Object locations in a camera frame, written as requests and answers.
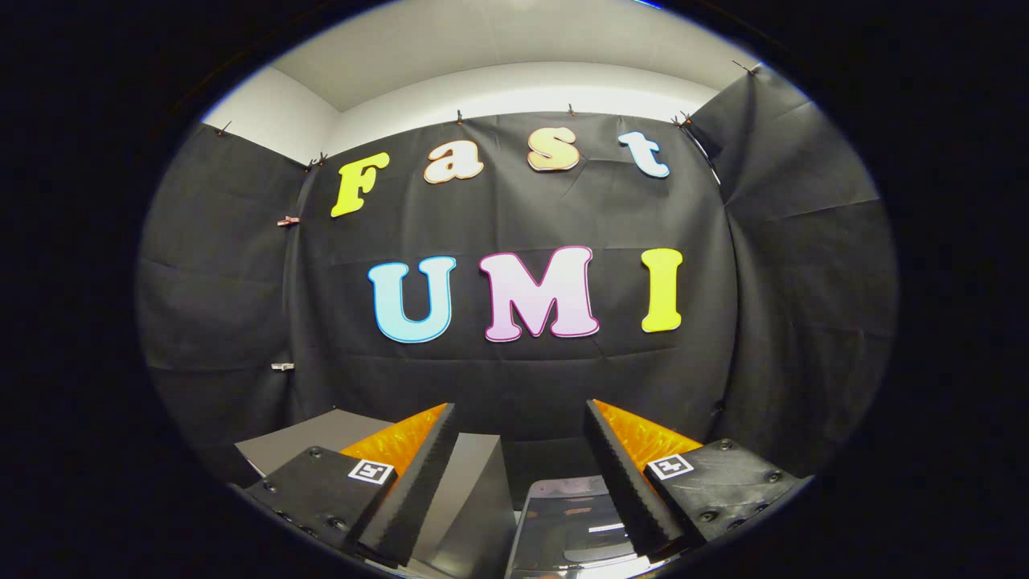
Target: yellow letter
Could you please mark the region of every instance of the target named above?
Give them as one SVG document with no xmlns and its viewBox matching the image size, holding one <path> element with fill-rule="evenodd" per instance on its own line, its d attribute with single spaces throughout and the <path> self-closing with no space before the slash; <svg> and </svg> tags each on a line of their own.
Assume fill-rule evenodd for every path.
<svg viewBox="0 0 1029 579">
<path fill-rule="evenodd" d="M 454 177 L 470 179 L 483 170 L 478 161 L 478 146 L 471 141 L 451 141 L 432 149 L 429 166 L 425 168 L 425 180 L 430 183 L 445 183 Z"/>
<path fill-rule="evenodd" d="M 537 129 L 529 135 L 529 166 L 537 171 L 565 171 L 578 164 L 575 133 L 564 126 Z"/>
<path fill-rule="evenodd" d="M 335 207 L 332 207 L 332 216 L 339 217 L 360 209 L 364 205 L 364 200 L 358 198 L 358 189 L 367 194 L 376 184 L 376 167 L 384 169 L 387 165 L 389 155 L 380 152 L 341 167 L 340 174 L 343 177 L 340 179 L 340 196 L 335 201 Z"/>
<path fill-rule="evenodd" d="M 675 249 L 647 249 L 641 255 L 650 269 L 650 312 L 643 319 L 643 331 L 668 332 L 682 324 L 675 312 L 675 270 L 682 262 L 682 253 Z"/>
</svg>

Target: black cloth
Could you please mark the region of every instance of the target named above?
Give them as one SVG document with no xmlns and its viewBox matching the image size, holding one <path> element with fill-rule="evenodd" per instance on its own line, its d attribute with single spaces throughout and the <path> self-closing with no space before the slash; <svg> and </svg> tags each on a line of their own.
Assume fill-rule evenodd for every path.
<svg viewBox="0 0 1029 579">
<path fill-rule="evenodd" d="M 581 158 L 571 170 L 537 173 L 529 166 L 527 139 L 542 126 L 575 134 Z M 671 169 L 667 178 L 636 166 L 618 142 L 632 131 L 659 143 L 657 158 Z M 485 169 L 469 179 L 427 182 L 428 152 L 459 139 L 478 145 Z M 378 170 L 363 207 L 331 217 L 340 168 L 382 151 L 389 166 Z M 406 131 L 329 157 L 300 219 L 289 272 L 290 333 L 296 389 L 308 411 L 336 405 L 395 422 L 454 402 L 460 431 L 501 435 L 507 472 L 518 481 L 516 505 L 534 480 L 598 474 L 581 440 L 588 399 L 691 438 L 712 428 L 736 330 L 733 247 L 717 183 L 674 124 L 541 112 Z M 513 342 L 488 341 L 490 284 L 478 260 L 511 251 L 540 281 L 551 254 L 564 245 L 593 250 L 590 303 L 599 332 L 570 339 L 525 332 Z M 677 275 L 683 323 L 646 334 L 640 325 L 650 280 L 640 255 L 654 247 L 683 254 Z M 433 255 L 457 259 L 450 327 L 429 342 L 394 342 L 376 324 L 368 268 L 406 263 L 405 315 L 421 320 L 428 294 L 417 267 Z"/>
<path fill-rule="evenodd" d="M 531 169 L 527 139 L 542 126 L 574 132 L 574 168 Z M 644 174 L 618 142 L 632 131 L 659 143 L 667 178 Z M 703 442 L 737 439 L 804 476 L 853 430 L 885 365 L 896 299 L 885 215 L 839 132 L 767 68 L 694 114 L 691 132 L 720 186 L 680 129 L 638 117 L 445 122 L 310 173 L 201 125 L 157 191 L 140 257 L 140 325 L 158 392 L 209 463 L 233 442 L 333 407 L 396 422 L 454 402 L 458 430 L 501 435 L 519 506 L 535 480 L 597 474 L 581 438 L 593 398 Z M 428 152 L 460 139 L 478 145 L 485 169 L 427 182 Z M 331 217 L 340 168 L 383 151 L 389 165 L 361 192 L 363 207 Z M 276 226 L 286 214 L 300 223 Z M 565 245 L 593 250 L 600 331 L 488 341 L 478 260 L 514 252 L 539 281 Z M 683 254 L 682 325 L 647 334 L 640 254 L 654 247 Z M 421 320 L 418 263 L 434 255 L 457 259 L 448 330 L 419 345 L 390 340 L 368 269 L 406 263 L 404 313 Z M 276 362 L 295 371 L 273 372 Z"/>
<path fill-rule="evenodd" d="M 283 298 L 288 230 L 304 167 L 198 125 L 169 164 L 144 225 L 137 320 L 154 386 L 201 460 L 247 484 L 234 443 L 301 414 L 288 373 Z"/>
<path fill-rule="evenodd" d="M 740 316 L 729 437 L 796 476 L 857 428 L 889 360 L 898 286 L 889 221 L 831 120 L 768 67 L 744 74 L 688 126 L 721 180 Z"/>
</svg>

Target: white ceiling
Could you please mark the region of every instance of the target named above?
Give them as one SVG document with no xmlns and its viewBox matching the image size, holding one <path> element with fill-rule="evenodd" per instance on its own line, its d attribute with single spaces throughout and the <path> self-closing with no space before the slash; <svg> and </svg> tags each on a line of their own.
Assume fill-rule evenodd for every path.
<svg viewBox="0 0 1029 579">
<path fill-rule="evenodd" d="M 346 21 L 273 66 L 340 111 L 462 70 L 525 62 L 628 66 L 722 89 L 756 59 L 633 0 L 399 0 Z"/>
</svg>

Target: light blue letter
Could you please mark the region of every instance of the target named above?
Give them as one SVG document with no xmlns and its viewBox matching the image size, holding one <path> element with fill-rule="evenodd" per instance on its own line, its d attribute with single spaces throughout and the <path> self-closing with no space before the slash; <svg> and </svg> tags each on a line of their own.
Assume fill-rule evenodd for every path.
<svg viewBox="0 0 1029 579">
<path fill-rule="evenodd" d="M 668 165 L 658 162 L 653 157 L 653 151 L 661 150 L 661 147 L 658 146 L 658 143 L 646 140 L 643 133 L 633 131 L 632 133 L 619 135 L 618 142 L 629 145 L 629 152 L 633 153 L 633 160 L 636 161 L 636 166 L 647 175 L 663 179 L 672 172 L 668 168 Z"/>
<path fill-rule="evenodd" d="M 428 342 L 442 335 L 450 326 L 450 270 L 457 265 L 454 257 L 439 256 L 422 259 L 418 269 L 429 278 L 429 316 L 412 322 L 403 316 L 401 281 L 407 265 L 394 261 L 368 269 L 375 287 L 376 323 L 387 338 L 405 345 Z"/>
</svg>

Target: phone screen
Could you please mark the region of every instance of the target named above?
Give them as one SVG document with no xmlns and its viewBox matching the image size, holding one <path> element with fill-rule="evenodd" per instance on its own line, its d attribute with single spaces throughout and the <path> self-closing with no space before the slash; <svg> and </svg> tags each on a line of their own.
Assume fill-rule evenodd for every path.
<svg viewBox="0 0 1029 579">
<path fill-rule="evenodd" d="M 558 570 L 634 554 L 609 495 L 529 499 L 522 517 L 513 569 Z"/>
</svg>

